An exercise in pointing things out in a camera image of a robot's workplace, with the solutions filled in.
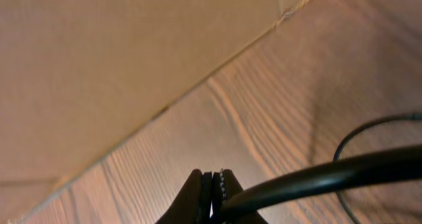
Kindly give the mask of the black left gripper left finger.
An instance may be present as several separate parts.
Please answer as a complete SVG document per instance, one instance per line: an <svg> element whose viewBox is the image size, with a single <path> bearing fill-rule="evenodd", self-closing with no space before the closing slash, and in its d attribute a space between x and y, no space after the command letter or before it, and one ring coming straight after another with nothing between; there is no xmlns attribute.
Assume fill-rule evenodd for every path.
<svg viewBox="0 0 422 224"><path fill-rule="evenodd" d="M194 169L156 224L209 224L212 183L212 172Z"/></svg>

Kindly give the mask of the cardboard side panel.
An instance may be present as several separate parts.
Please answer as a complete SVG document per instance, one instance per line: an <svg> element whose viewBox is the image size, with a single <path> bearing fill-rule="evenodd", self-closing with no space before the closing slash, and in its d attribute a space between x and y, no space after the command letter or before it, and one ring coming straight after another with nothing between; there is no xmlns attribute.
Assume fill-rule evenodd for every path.
<svg viewBox="0 0 422 224"><path fill-rule="evenodd" d="M280 174L222 76L314 0L1 0L1 222L153 223Z"/></svg>

